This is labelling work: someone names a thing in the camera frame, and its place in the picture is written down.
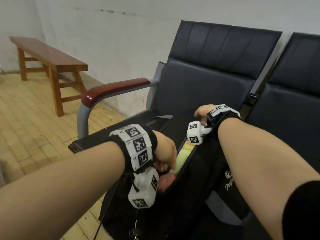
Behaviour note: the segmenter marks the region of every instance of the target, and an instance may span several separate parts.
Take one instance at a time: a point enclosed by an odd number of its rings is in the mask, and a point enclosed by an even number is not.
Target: black sleeve
[[[284,240],[319,237],[320,181],[307,182],[291,194],[283,212],[282,231]]]

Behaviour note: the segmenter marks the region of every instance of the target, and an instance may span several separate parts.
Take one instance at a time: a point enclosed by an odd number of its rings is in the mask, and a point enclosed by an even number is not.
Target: red wooden armrest
[[[112,95],[118,92],[123,92],[132,88],[138,88],[149,85],[151,82],[146,78],[136,78],[126,81],[117,81],[108,84],[103,84],[91,88],[84,92],[81,96],[81,102],[88,108],[91,108],[99,99]]]

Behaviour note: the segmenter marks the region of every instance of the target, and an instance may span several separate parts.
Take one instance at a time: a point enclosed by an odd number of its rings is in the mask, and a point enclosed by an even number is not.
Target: wooden bench
[[[73,58],[37,39],[26,37],[10,37],[12,43],[18,48],[21,80],[27,80],[29,72],[45,72],[50,78],[53,102],[57,116],[63,116],[62,103],[81,99],[81,95],[61,97],[61,88],[78,86],[81,93],[86,91],[83,85],[80,71],[87,71],[88,65]],[[26,61],[40,61],[42,67],[26,68]],[[74,82],[60,83],[58,73],[72,72]]]

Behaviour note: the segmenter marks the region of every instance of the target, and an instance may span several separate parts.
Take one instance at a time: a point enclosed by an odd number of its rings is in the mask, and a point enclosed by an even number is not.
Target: wristband
[[[241,120],[240,113],[225,104],[216,105],[207,113],[206,127],[211,127],[213,133],[218,136],[218,129],[221,123],[228,118],[238,118]]]
[[[114,130],[106,141],[115,142],[124,155],[125,173],[142,173],[156,161],[154,151],[158,140],[154,132],[138,124],[131,124]]]

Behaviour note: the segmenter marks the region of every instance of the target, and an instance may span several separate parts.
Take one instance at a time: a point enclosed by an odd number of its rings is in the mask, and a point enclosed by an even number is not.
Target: white wall
[[[152,78],[181,20],[320,34],[320,0],[36,1],[41,20],[52,23],[47,42],[87,62],[104,83]],[[147,91],[107,101],[133,115],[145,108]]]
[[[45,41],[35,0],[0,0],[0,65],[4,71],[19,70],[17,48],[9,36]]]

